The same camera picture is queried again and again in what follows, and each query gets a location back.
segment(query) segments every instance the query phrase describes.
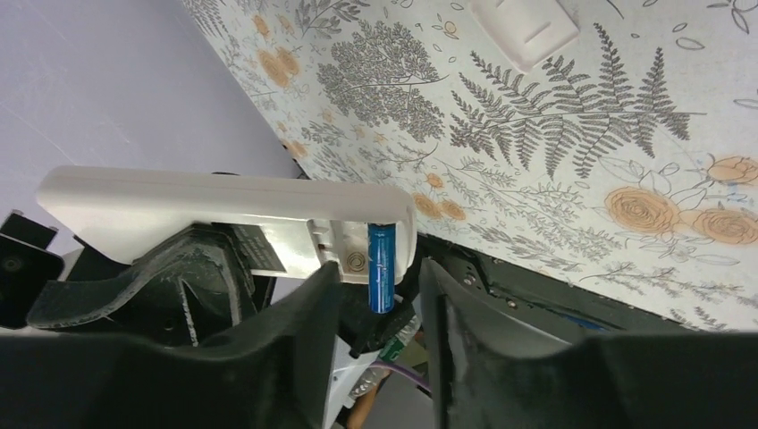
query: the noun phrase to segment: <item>white plastic panel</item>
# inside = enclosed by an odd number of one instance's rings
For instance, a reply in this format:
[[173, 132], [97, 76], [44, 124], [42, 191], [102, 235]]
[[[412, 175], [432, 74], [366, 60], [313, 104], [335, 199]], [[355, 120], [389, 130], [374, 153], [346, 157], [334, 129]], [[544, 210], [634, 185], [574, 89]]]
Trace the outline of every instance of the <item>white plastic panel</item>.
[[329, 381], [329, 400], [326, 401], [324, 427], [332, 427], [342, 407], [352, 408], [354, 401], [350, 391], [360, 376], [379, 358], [380, 350], [360, 355], [358, 359], [350, 356], [350, 345], [339, 336], [334, 343], [334, 361], [332, 379]]
[[472, 0], [471, 12], [523, 73], [579, 37], [557, 0]]
[[367, 262], [367, 223], [397, 225], [396, 283], [416, 250], [413, 199], [388, 186], [65, 166], [46, 176], [38, 202], [124, 264], [192, 223], [260, 226], [285, 269], [253, 271], [262, 275], [304, 279], [335, 260], [344, 281], [368, 283], [367, 269], [343, 266], [350, 255]]

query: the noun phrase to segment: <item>blue battery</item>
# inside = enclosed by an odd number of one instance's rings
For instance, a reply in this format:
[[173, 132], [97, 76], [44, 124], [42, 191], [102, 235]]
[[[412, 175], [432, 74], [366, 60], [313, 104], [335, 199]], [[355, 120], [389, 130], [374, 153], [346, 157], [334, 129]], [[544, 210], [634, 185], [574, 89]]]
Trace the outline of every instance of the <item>blue battery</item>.
[[368, 225], [368, 305], [379, 314], [395, 305], [395, 225]]

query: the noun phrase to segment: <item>orange rose drawing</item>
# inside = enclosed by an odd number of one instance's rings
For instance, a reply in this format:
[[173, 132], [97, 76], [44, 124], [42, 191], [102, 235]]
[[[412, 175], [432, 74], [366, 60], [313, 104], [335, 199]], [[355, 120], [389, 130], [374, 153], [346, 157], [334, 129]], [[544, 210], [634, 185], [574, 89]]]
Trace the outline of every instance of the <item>orange rose drawing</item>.
[[265, 23], [263, 17], [260, 15], [256, 15], [253, 18], [253, 24], [255, 24], [256, 29], [258, 32], [263, 36], [263, 38], [268, 38], [268, 35], [271, 33], [271, 30], [268, 29], [268, 24]]
[[295, 34], [295, 28], [292, 27], [292, 23], [284, 15], [276, 15], [279, 18], [279, 23], [282, 25], [282, 29], [285, 33], [293, 36]]
[[455, 219], [456, 221], [466, 220], [466, 212], [460, 208], [458, 203], [446, 199], [440, 204], [440, 208], [442, 209], [442, 212], [448, 215], [451, 219]]
[[290, 85], [290, 78], [287, 77], [284, 65], [270, 52], [264, 50], [258, 51], [258, 60], [260, 60], [265, 73], [268, 74], [268, 77], [275, 84], [282, 88], [287, 88]]
[[708, 177], [726, 183], [754, 184], [758, 182], [758, 162], [744, 156], [720, 159], [708, 169]]
[[432, 219], [442, 219], [442, 211], [429, 197], [418, 192], [413, 194], [413, 202], [416, 203], [416, 208], [422, 215], [430, 217]]
[[321, 117], [324, 118], [324, 121], [327, 123], [334, 122], [334, 115], [329, 109], [321, 109]]
[[300, 64], [292, 52], [284, 49], [283, 47], [277, 47], [276, 58], [278, 58], [282, 63], [284, 70], [286, 70], [292, 76], [297, 76], [300, 73]]
[[292, 155], [295, 159], [302, 159], [303, 157], [307, 156], [307, 149], [305, 145], [302, 143], [299, 143], [298, 141], [289, 142], [287, 140], [281, 140], [282, 145], [287, 148], [287, 151], [290, 152], [290, 155]]
[[387, 142], [387, 138], [384, 136], [384, 134], [380, 134], [376, 131], [374, 131], [374, 143], [379, 143], [380, 145]]
[[353, 125], [353, 132], [356, 133], [356, 139], [362, 139], [366, 136], [366, 133], [360, 125]]
[[724, 208], [681, 213], [684, 223], [719, 243], [752, 244], [758, 240], [758, 222], [743, 212]]
[[631, 231], [660, 234], [679, 222], [676, 204], [644, 189], [616, 189], [605, 198], [605, 206], [614, 222]]
[[429, 183], [434, 189], [441, 189], [445, 186], [442, 182], [442, 178], [433, 172], [426, 175], [426, 183]]

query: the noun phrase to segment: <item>purple wire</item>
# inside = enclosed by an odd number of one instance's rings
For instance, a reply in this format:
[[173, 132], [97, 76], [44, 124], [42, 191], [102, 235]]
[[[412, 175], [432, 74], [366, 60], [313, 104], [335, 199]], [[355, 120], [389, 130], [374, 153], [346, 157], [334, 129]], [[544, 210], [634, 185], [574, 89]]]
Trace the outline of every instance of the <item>purple wire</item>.
[[377, 360], [376, 362], [371, 364], [370, 367], [389, 369], [390, 371], [393, 371], [394, 373], [400, 374], [404, 376], [405, 378], [409, 379], [411, 382], [415, 383], [416, 386], [420, 387], [421, 389], [424, 389], [427, 393], [429, 394], [432, 393], [432, 388], [429, 387], [429, 383], [427, 383], [426, 380], [421, 378], [420, 375], [416, 374], [410, 369], [407, 369], [406, 367], [384, 362], [383, 360]]

